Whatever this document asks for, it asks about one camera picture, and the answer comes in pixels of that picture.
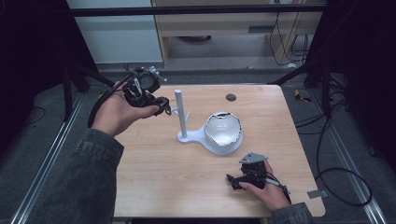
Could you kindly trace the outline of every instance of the white pole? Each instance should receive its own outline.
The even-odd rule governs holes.
[[[186,119],[184,117],[183,98],[181,97],[181,90],[175,90],[178,119],[180,120],[181,136],[187,137]]]

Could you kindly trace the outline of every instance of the white base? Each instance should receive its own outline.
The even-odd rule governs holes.
[[[226,156],[234,151],[236,151],[242,144],[242,139],[243,135],[241,133],[241,136],[239,139],[234,142],[231,145],[228,146],[214,146],[211,143],[208,142],[208,140],[205,138],[205,125],[202,126],[200,129],[196,131],[189,131],[187,130],[187,137],[183,137],[181,132],[177,134],[177,139],[180,143],[182,144],[188,144],[188,143],[199,143],[201,144],[204,148],[209,150],[210,152],[219,155],[219,156]]]

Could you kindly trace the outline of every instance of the person's left hand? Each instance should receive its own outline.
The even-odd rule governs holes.
[[[125,84],[122,84],[118,90],[121,90]],[[158,110],[157,105],[132,107],[125,100],[122,91],[115,91],[99,108],[92,129],[114,137],[124,132],[138,119],[149,118]]]

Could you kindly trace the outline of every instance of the hand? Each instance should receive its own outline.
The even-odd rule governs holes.
[[[272,174],[273,170],[268,161],[264,161],[264,164],[267,172]],[[239,184],[242,188],[252,192],[257,197],[259,197],[264,205],[268,207],[271,211],[275,211],[277,209],[284,208],[290,205],[282,189],[273,184],[270,184],[268,182],[265,183],[264,189],[259,189],[256,186],[245,182],[241,182]]]
[[[159,110],[157,105],[146,107],[132,107],[123,96],[122,84],[99,108],[96,113],[92,128],[111,136],[116,136],[125,131],[138,119],[151,117]]]

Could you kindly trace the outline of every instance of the person's right hand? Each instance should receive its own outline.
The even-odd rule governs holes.
[[[268,161],[264,161],[264,164],[267,172],[272,174],[273,169],[271,168]],[[239,183],[239,185],[259,197],[264,205],[268,207],[271,211],[275,211],[277,209],[281,209],[290,205],[282,189],[268,182],[265,183],[264,189],[259,189],[256,186],[246,182],[241,182]]]

